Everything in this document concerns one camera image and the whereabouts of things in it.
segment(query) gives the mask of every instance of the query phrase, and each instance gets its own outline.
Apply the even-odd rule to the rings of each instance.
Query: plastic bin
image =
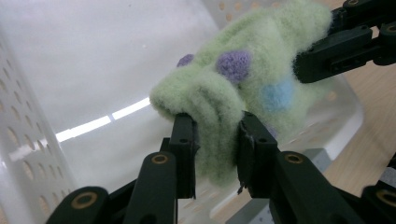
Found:
[[[44,223],[84,186],[113,191],[137,178],[172,124],[150,89],[229,21],[273,1],[2,1],[0,223]],[[362,109],[343,77],[282,149],[323,147],[331,159],[359,129]],[[235,197],[198,180],[179,223],[209,223]]]

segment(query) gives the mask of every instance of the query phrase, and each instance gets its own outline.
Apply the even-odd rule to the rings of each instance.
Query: wooden table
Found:
[[[345,2],[318,1],[331,8]],[[369,62],[345,76],[361,100],[364,122],[324,175],[337,188],[361,196],[365,186],[375,185],[396,152],[396,64],[381,67]],[[215,220],[225,222],[249,200],[244,190]]]

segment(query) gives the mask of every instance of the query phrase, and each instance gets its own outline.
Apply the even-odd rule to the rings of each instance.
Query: green plush toy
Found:
[[[308,108],[330,81],[300,83],[293,61],[326,36],[331,20],[327,7],[310,0],[252,10],[182,58],[152,90],[150,101],[162,115],[188,113],[198,123],[198,175],[220,186],[235,180],[243,110],[255,114],[279,143],[301,130]]]

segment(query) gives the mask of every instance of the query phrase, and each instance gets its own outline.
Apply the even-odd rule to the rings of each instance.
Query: blue spot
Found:
[[[222,53],[216,63],[216,69],[229,81],[236,84],[248,76],[251,57],[248,51],[233,50]]]
[[[265,85],[260,89],[262,106],[265,110],[275,112],[286,110],[291,107],[294,94],[292,77],[271,85]]]
[[[186,56],[182,57],[178,61],[176,67],[185,66],[185,65],[189,64],[193,59],[194,59],[194,55],[193,54],[187,54]]]

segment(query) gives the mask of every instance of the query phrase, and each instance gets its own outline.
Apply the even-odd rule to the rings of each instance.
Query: black plastic part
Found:
[[[70,193],[56,207],[47,224],[97,224],[110,221],[108,193],[99,187],[85,187]]]
[[[381,26],[378,42],[383,46],[383,51],[373,62],[382,66],[396,63],[396,21]]]
[[[298,223],[363,223],[306,156],[278,153],[275,175]]]
[[[268,198],[273,183],[277,141],[259,119],[248,112],[239,123],[239,146],[236,152],[238,178],[252,198]]]
[[[169,152],[144,159],[123,224],[177,222],[176,167],[176,158]]]
[[[112,224],[122,223],[125,216],[126,207],[131,199],[135,184],[136,184],[136,180],[128,183],[127,185],[121,187],[120,189],[117,189],[116,191],[112,192],[109,195],[110,197],[109,209],[112,214],[110,223]]]
[[[396,153],[393,155],[392,159],[390,159],[390,162],[388,163],[388,167],[396,169]]]
[[[347,12],[344,29],[361,25],[379,27],[396,20],[396,2],[393,0],[348,0],[343,8]]]
[[[196,123],[187,114],[177,114],[172,136],[164,139],[161,151],[168,151],[177,158],[177,197],[195,198],[194,157],[198,149]]]
[[[341,197],[344,198],[344,200],[349,204],[349,206],[355,210],[355,212],[361,214],[361,206],[360,206],[361,199],[359,197],[350,194],[342,189],[338,189],[336,187],[334,188],[338,191]]]
[[[332,11],[332,27],[328,31],[328,35],[340,32],[347,23],[347,11],[343,7],[336,8]]]
[[[290,207],[288,199],[282,192],[281,187],[275,183],[270,199],[270,211],[275,224],[295,224],[297,218]]]
[[[361,205],[368,223],[396,223],[396,190],[366,187],[361,195]]]
[[[389,184],[383,182],[383,181],[380,180],[380,179],[376,182],[375,186],[376,186],[377,188],[380,188],[380,189],[390,189],[390,190],[394,190],[394,187],[393,187],[392,185],[389,185]]]
[[[377,48],[365,48],[372,33],[361,26],[327,36],[297,56],[295,75],[302,83],[312,83],[364,66],[379,53]]]

